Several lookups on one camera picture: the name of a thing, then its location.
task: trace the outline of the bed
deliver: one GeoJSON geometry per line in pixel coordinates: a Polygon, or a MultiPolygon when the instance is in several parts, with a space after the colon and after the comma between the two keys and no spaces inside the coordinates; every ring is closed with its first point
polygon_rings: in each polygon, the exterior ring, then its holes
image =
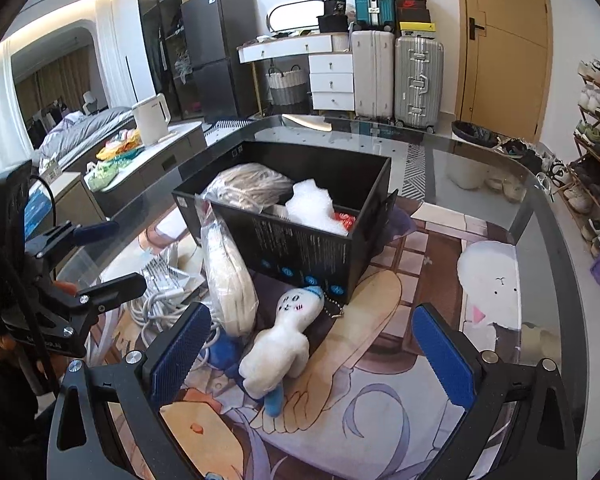
{"type": "Polygon", "coordinates": [[[120,130],[136,127],[133,112],[128,107],[109,108],[73,124],[59,124],[47,134],[42,145],[35,150],[32,160],[37,167],[40,158],[59,155],[63,171],[76,171],[85,175],[87,162],[96,161],[98,153],[108,139],[120,130]]]}

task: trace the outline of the white electric kettle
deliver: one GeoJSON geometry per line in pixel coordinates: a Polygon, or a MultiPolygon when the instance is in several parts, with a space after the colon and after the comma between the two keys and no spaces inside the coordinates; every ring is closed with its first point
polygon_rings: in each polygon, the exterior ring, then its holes
{"type": "Polygon", "coordinates": [[[151,146],[169,135],[167,124],[171,121],[171,113],[163,94],[144,99],[133,105],[131,109],[145,146],[151,146]]]}

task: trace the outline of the plush toy face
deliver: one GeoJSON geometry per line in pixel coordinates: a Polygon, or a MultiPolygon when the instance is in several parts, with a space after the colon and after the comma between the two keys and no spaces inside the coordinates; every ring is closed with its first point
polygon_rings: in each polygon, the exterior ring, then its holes
{"type": "Polygon", "coordinates": [[[276,325],[294,327],[304,332],[324,307],[324,294],[319,287],[293,288],[278,301],[276,325]]]}
{"type": "Polygon", "coordinates": [[[479,311],[474,312],[474,323],[520,329],[520,278],[514,246],[494,241],[471,244],[458,259],[458,280],[479,311]]]}

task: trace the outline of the curtain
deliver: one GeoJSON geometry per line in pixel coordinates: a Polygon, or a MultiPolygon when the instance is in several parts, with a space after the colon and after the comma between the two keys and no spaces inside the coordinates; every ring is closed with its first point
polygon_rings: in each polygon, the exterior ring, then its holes
{"type": "Polygon", "coordinates": [[[43,107],[62,97],[72,111],[82,110],[82,95],[90,89],[89,49],[83,47],[62,56],[43,66],[34,75],[37,77],[43,107]]]}
{"type": "Polygon", "coordinates": [[[126,66],[118,55],[118,41],[111,0],[96,0],[96,53],[101,68],[102,84],[110,107],[133,106],[136,103],[126,66]]]}
{"type": "Polygon", "coordinates": [[[32,152],[13,84],[10,40],[7,39],[0,44],[0,171],[30,158],[32,152]]]}
{"type": "Polygon", "coordinates": [[[32,74],[16,84],[16,95],[20,104],[22,118],[27,121],[44,105],[40,100],[36,75],[32,74]]]}

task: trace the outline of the refrigerator door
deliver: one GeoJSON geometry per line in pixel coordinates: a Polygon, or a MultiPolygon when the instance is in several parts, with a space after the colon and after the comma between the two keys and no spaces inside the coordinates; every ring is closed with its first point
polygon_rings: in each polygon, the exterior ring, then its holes
{"type": "Polygon", "coordinates": [[[220,0],[189,0],[182,4],[182,19],[193,67],[227,57],[220,0]]]}
{"type": "Polygon", "coordinates": [[[193,79],[200,92],[205,122],[213,124],[222,119],[239,117],[234,96],[231,64],[227,60],[195,69],[193,79]]]}

